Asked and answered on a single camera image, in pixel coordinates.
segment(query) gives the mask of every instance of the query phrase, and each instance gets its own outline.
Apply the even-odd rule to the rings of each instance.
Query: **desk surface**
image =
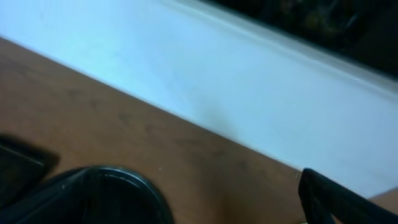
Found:
[[[299,172],[0,39],[0,132],[78,166],[134,169],[177,223],[298,223]]]

